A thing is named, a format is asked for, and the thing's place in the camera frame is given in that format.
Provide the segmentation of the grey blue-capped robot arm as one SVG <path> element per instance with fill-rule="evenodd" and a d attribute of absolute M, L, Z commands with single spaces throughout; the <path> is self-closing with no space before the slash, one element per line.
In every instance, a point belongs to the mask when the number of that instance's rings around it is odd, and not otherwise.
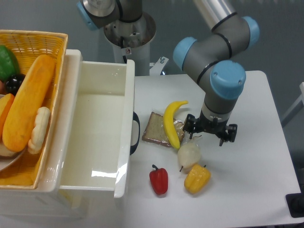
<path fill-rule="evenodd" d="M 212 35 L 204 41 L 184 38 L 173 52 L 175 64 L 205 92 L 200 116 L 187 115 L 184 130 L 214 134 L 221 143 L 233 142 L 238 127 L 228 120 L 246 73 L 231 58 L 257 43 L 259 26 L 251 17 L 239 16 L 227 0 L 197 0 L 195 5 Z M 131 59 L 136 76 L 149 75 L 156 24 L 140 0 L 81 0 L 77 9 L 91 30 L 104 30 L 116 63 Z"/>

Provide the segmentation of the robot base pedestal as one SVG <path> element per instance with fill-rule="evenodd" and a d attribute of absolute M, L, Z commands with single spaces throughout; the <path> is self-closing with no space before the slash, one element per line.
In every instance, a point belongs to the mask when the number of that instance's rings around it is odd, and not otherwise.
<path fill-rule="evenodd" d="M 135 75 L 150 74 L 150 43 L 156 34 L 154 19 L 146 12 L 135 22 L 116 20 L 104 27 L 106 40 L 112 45 L 114 61 L 135 62 Z"/>

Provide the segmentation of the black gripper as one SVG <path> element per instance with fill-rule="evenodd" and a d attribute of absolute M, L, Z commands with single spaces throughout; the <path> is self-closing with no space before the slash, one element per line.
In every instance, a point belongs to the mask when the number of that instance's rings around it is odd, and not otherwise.
<path fill-rule="evenodd" d="M 188 114 L 184 124 L 183 131 L 189 134 L 189 139 L 193 138 L 195 133 L 206 132 L 210 134 L 215 134 L 219 139 L 219 146 L 222 146 L 226 142 L 234 142 L 238 125 L 229 124 L 227 125 L 228 119 L 220 122 L 219 119 L 209 120 L 201 111 L 199 118 Z"/>

